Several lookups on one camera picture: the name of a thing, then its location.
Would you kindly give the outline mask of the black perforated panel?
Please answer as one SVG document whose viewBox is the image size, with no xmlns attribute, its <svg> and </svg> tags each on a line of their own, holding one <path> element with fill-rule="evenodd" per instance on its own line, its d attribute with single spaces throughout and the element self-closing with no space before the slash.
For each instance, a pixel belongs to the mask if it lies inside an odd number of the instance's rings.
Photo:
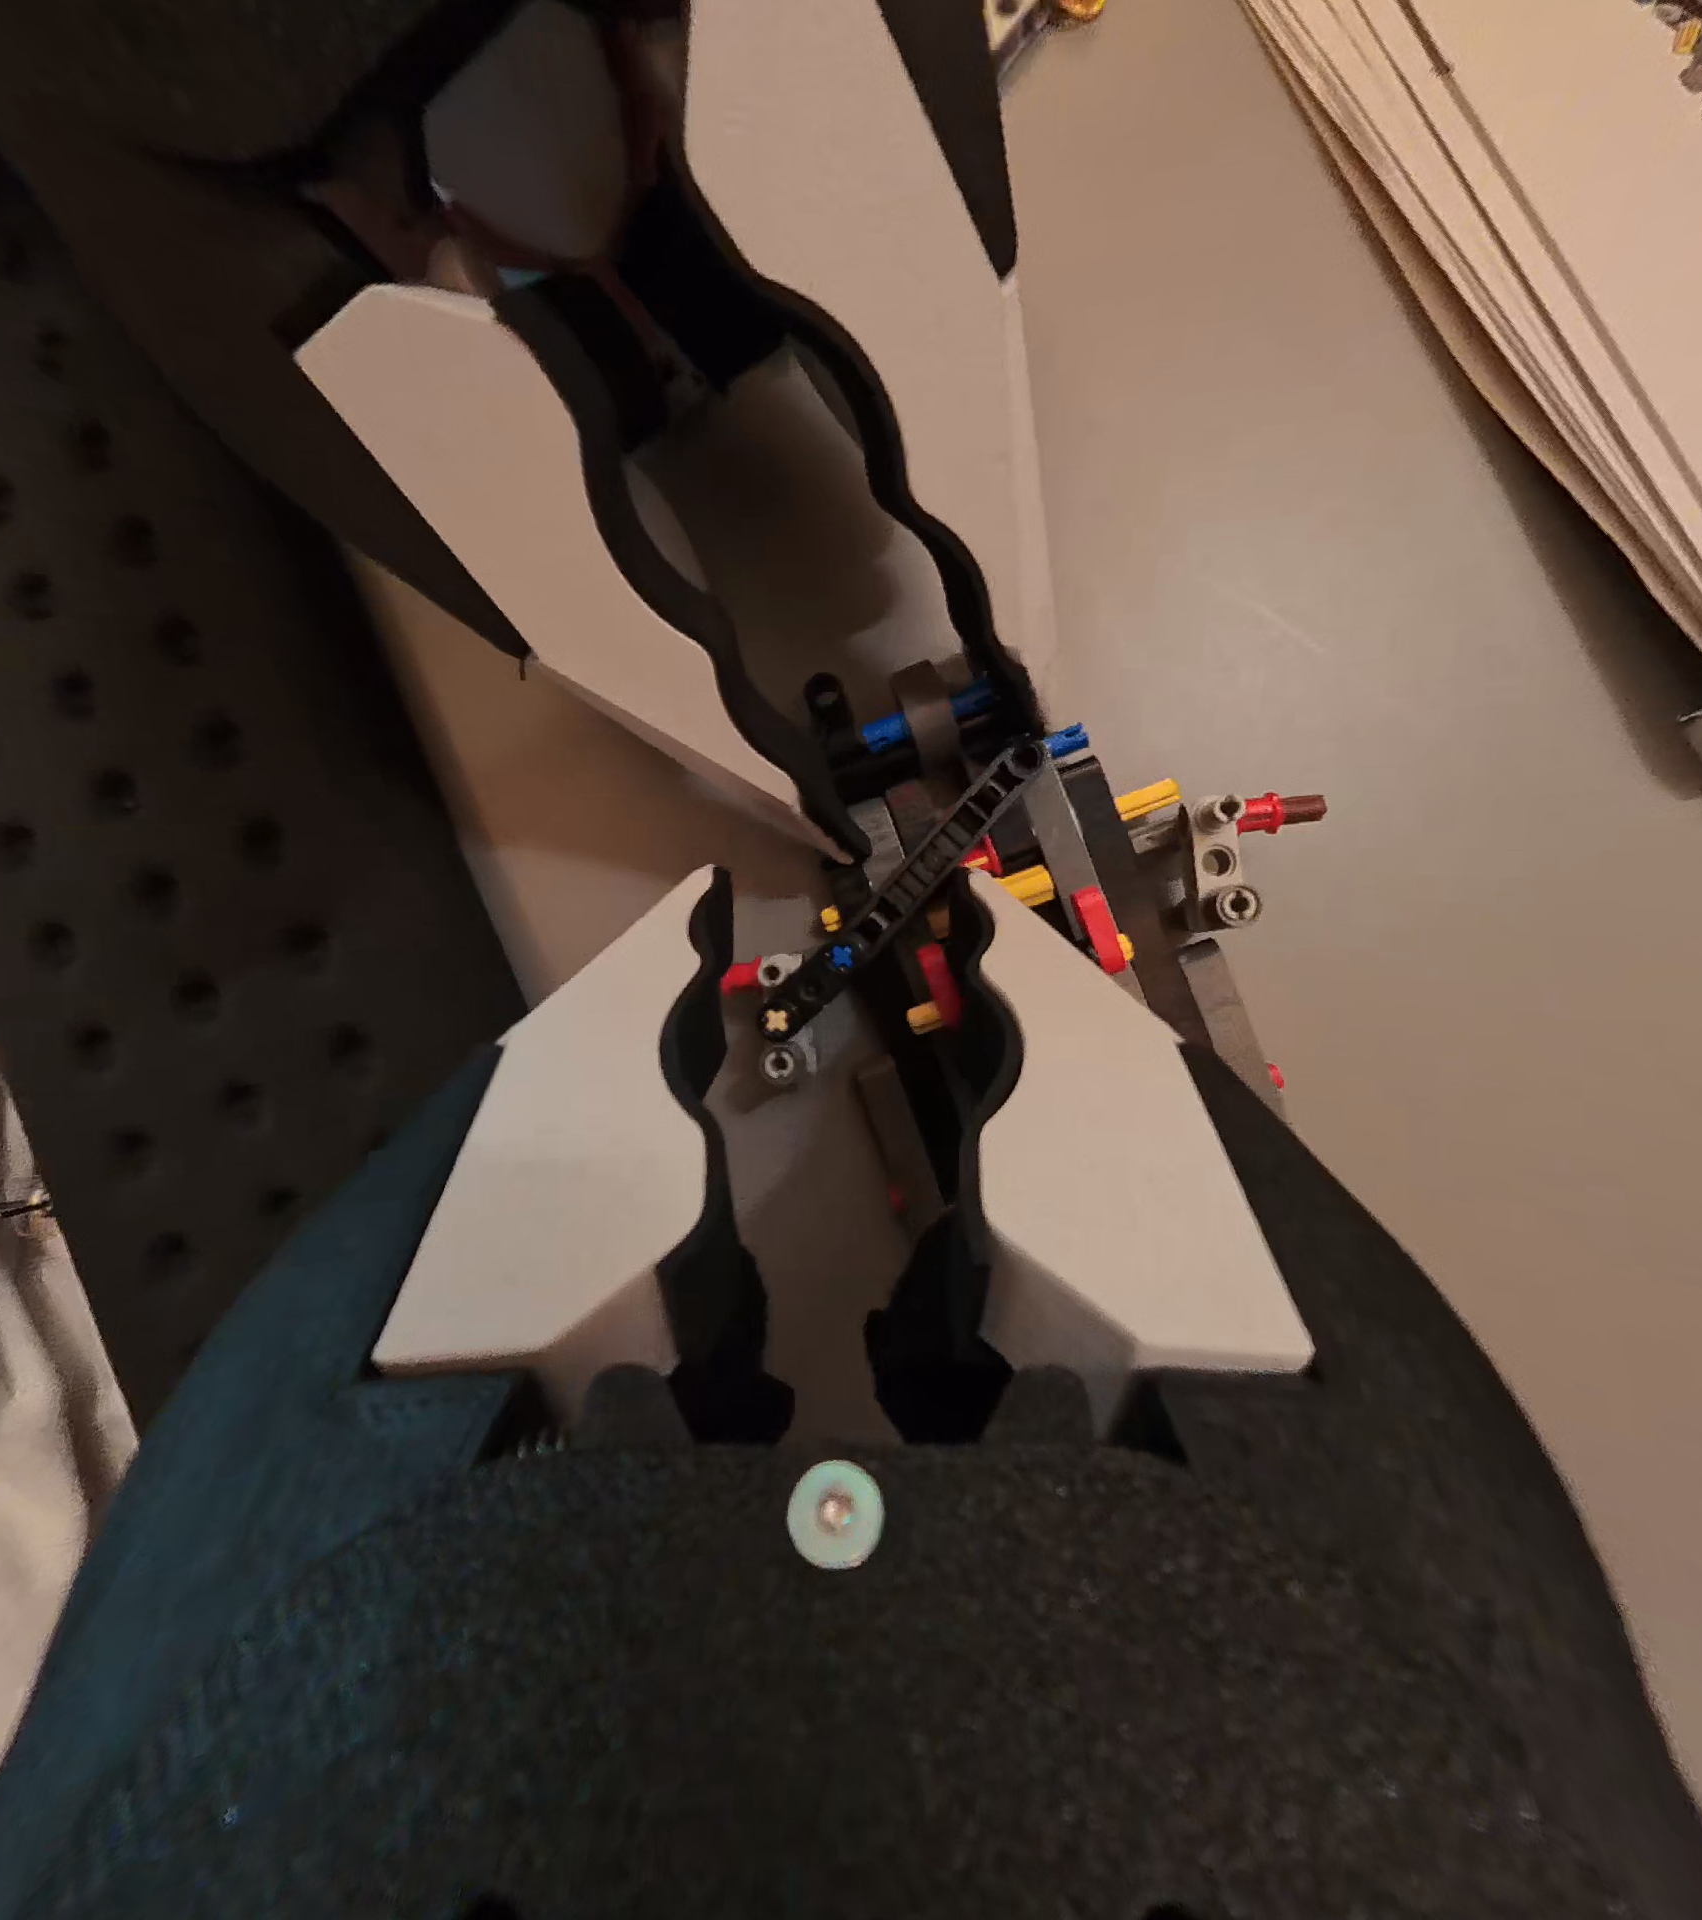
<svg viewBox="0 0 1702 1920">
<path fill-rule="evenodd" d="M 138 1429 L 524 1010 L 341 560 L 0 168 L 0 1069 Z"/>
</svg>

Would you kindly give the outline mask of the lego instruction booklet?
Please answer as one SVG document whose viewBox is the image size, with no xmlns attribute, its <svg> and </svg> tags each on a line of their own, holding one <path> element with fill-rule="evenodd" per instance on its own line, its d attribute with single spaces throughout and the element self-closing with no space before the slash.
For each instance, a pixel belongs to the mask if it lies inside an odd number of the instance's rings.
<svg viewBox="0 0 1702 1920">
<path fill-rule="evenodd" d="M 1702 3 L 1242 11 L 1468 381 L 1702 655 Z"/>
</svg>

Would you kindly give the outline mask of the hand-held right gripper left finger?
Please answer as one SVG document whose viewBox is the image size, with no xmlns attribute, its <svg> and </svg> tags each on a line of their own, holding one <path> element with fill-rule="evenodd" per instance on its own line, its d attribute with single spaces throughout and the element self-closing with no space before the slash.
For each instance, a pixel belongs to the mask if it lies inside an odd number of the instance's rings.
<svg viewBox="0 0 1702 1920">
<path fill-rule="evenodd" d="M 694 868 L 512 1027 L 369 1363 L 383 1378 L 526 1373 L 582 1395 L 678 1363 L 661 1263 L 698 1225 L 705 1143 L 663 1031 L 698 973 Z"/>
</svg>

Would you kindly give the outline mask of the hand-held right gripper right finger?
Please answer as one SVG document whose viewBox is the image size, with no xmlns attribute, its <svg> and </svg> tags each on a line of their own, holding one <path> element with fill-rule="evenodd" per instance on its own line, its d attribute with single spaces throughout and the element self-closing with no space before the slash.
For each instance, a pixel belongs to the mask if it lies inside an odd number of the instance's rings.
<svg viewBox="0 0 1702 1920">
<path fill-rule="evenodd" d="M 1313 1342 L 1173 1028 L 997 878 L 980 976 L 1012 1023 L 981 1120 L 981 1340 L 1012 1370 L 1307 1370 Z"/>
</svg>

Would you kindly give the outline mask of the black thin lego beam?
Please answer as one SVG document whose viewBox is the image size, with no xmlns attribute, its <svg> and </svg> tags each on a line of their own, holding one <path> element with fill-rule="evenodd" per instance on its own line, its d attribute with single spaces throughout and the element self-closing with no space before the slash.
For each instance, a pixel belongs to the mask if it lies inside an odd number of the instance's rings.
<svg viewBox="0 0 1702 1920">
<path fill-rule="evenodd" d="M 1021 736 L 993 757 L 865 901 L 767 988 L 756 1031 L 767 1045 L 791 1045 L 829 1004 L 870 973 L 933 898 L 959 876 L 970 854 L 1053 762 L 1050 740 Z"/>
</svg>

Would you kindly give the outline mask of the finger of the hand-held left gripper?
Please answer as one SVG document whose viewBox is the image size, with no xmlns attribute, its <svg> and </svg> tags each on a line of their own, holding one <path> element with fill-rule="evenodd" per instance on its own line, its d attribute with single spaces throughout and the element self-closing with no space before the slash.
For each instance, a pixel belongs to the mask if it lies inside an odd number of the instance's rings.
<svg viewBox="0 0 1702 1920">
<path fill-rule="evenodd" d="M 743 260 L 863 352 L 913 503 L 1046 698 L 1055 595 L 1016 269 L 993 265 L 885 12 L 688 9 L 690 174 Z"/>
<path fill-rule="evenodd" d="M 546 301 L 373 284 L 294 361 L 546 676 L 815 852 L 868 850 L 729 615 L 657 546 L 610 388 Z"/>
</svg>

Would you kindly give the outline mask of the lego chassis assembly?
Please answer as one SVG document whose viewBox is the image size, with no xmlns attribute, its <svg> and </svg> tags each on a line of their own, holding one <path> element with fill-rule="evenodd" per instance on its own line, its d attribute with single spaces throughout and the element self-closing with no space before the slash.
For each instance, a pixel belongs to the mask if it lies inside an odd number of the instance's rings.
<svg viewBox="0 0 1702 1920">
<path fill-rule="evenodd" d="M 892 678 L 890 708 L 877 716 L 863 719 L 834 675 L 813 675 L 802 702 L 868 848 L 857 866 L 826 865 L 828 902 L 803 946 L 723 973 L 723 994 L 741 996 L 754 1028 L 765 990 L 837 933 L 1000 752 L 1029 736 L 996 682 L 957 682 L 928 661 Z M 1220 941 L 1263 908 L 1245 874 L 1248 843 L 1324 821 L 1326 800 L 1276 790 L 1188 796 L 1176 781 L 1120 793 L 1083 727 L 1046 738 L 1050 767 L 875 966 L 793 1043 L 770 1045 L 756 1032 L 761 1078 L 771 1093 L 790 1093 L 817 1071 L 821 1045 L 851 1009 L 870 1021 L 877 1052 L 857 1065 L 853 1084 L 888 1211 L 909 1237 L 956 1205 L 970 1097 L 959 1091 L 965 988 L 949 914 L 963 876 L 1000 880 L 1182 1045 L 1209 1052 L 1272 1112 L 1285 1112 L 1285 1081 L 1255 1037 Z"/>
</svg>

